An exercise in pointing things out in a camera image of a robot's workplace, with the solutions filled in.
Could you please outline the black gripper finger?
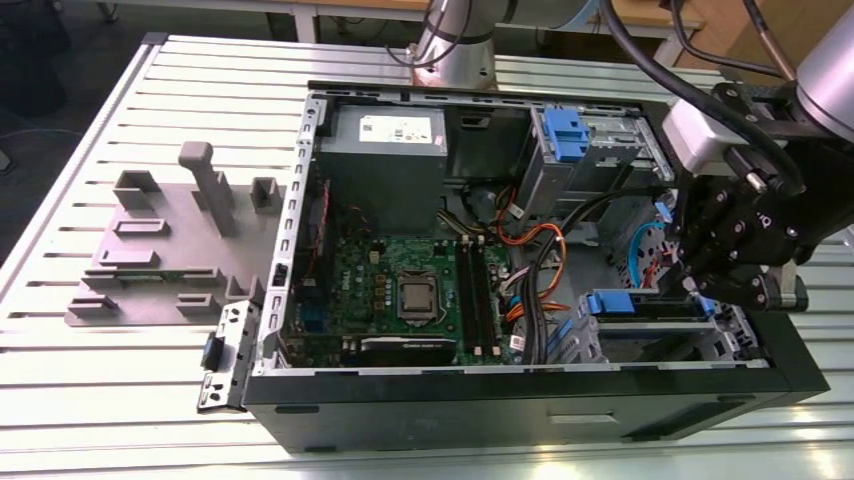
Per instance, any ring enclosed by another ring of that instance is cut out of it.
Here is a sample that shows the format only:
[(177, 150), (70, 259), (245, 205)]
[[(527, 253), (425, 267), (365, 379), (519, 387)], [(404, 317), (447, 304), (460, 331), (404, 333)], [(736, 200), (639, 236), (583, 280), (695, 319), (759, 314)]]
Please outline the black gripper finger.
[(741, 182), (687, 182), (679, 188), (673, 269), (679, 273), (720, 273), (740, 267), (740, 255), (728, 215), (737, 206)]
[(689, 293), (748, 310), (767, 309), (768, 293), (759, 266), (736, 265), (711, 273), (697, 273), (683, 262), (679, 267), (680, 286)]

